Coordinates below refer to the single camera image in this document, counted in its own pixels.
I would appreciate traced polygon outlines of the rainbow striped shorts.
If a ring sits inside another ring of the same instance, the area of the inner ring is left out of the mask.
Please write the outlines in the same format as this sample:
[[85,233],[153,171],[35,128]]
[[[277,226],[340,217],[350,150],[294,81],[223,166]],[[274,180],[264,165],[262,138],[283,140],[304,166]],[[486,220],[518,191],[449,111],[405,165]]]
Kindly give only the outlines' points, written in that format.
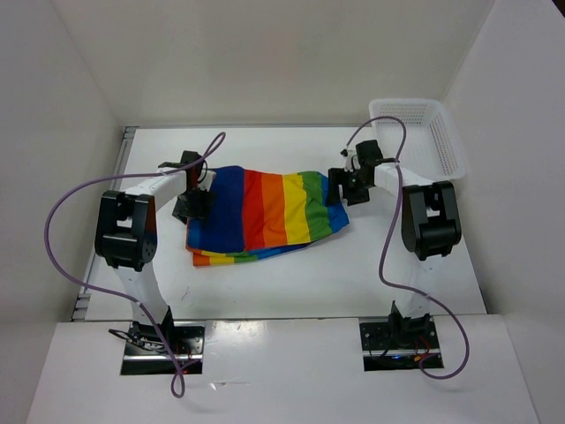
[[274,174],[239,166],[215,169],[205,220],[190,219],[185,248],[196,268],[259,261],[306,248],[349,223],[328,206],[328,177],[315,170]]

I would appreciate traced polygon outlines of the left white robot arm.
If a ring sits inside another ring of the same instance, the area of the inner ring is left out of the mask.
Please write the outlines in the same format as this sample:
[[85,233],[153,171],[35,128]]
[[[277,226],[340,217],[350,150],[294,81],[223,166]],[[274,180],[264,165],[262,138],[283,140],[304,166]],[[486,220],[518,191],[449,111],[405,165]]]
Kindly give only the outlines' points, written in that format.
[[172,215],[180,223],[208,218],[215,201],[210,192],[214,178],[203,156],[184,151],[178,163],[162,163],[155,176],[124,191],[109,190],[101,198],[95,252],[115,270],[125,293],[133,298],[132,341],[145,341],[158,353],[173,348],[177,333],[153,267],[157,212],[175,201]]

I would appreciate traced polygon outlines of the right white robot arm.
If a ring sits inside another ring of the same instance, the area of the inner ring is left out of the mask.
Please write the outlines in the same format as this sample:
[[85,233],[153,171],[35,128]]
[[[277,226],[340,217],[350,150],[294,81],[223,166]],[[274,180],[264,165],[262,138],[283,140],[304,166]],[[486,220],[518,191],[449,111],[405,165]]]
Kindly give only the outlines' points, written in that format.
[[[378,276],[399,295],[391,306],[389,341],[406,347],[430,320],[434,278],[442,259],[460,243],[462,229],[455,188],[447,180],[432,181],[419,176],[381,153],[376,140],[358,143],[340,152],[342,168],[328,170],[329,206],[345,201],[349,206],[370,200],[369,190],[379,187],[395,196],[395,210],[382,248]],[[406,283],[385,276],[385,261],[396,227],[404,248],[412,254],[411,275]]]

